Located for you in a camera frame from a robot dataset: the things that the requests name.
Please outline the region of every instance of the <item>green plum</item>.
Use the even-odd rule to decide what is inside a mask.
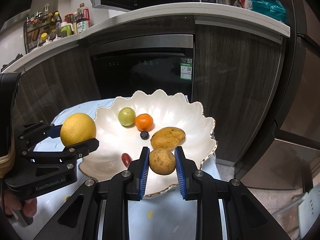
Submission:
[[[120,110],[118,119],[123,126],[130,126],[134,124],[134,121],[136,120],[136,113],[132,108],[125,107]]]

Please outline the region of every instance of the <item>human hand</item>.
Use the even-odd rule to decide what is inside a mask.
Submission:
[[[10,191],[4,192],[4,209],[7,215],[12,215],[11,210],[23,210],[23,213],[27,217],[33,217],[37,212],[37,199],[32,198],[25,201],[24,206],[20,200],[13,195]]]

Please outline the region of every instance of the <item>potato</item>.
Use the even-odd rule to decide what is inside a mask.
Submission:
[[[169,175],[176,168],[176,159],[166,149],[155,149],[149,154],[149,166],[156,174]]]
[[[155,132],[151,137],[151,145],[154,149],[162,148],[171,150],[181,143],[186,137],[185,132],[176,127],[165,127]]]

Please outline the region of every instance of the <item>white countertop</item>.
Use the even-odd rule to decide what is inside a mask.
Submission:
[[[81,33],[60,39],[46,46],[36,49],[6,68],[3,73],[18,71],[22,74],[41,63],[42,61],[59,54],[65,50],[78,46],[78,40],[84,39],[89,35],[97,33],[113,26],[132,22],[136,20],[169,16],[169,15],[194,15],[196,17],[210,17],[217,20],[225,19],[229,22],[234,22],[234,25],[239,26],[246,24],[252,26],[253,29],[259,28],[275,35],[290,37],[290,27],[260,13],[256,13],[247,9],[215,3],[171,3],[156,6],[150,6],[142,9],[130,11],[115,17],[112,17],[104,22],[96,24]]]

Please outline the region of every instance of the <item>soy sauce bottle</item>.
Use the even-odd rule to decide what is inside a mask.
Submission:
[[[77,23],[77,33],[80,33],[91,26],[89,9],[84,6],[84,3],[80,3],[80,7],[78,8],[76,23]]]

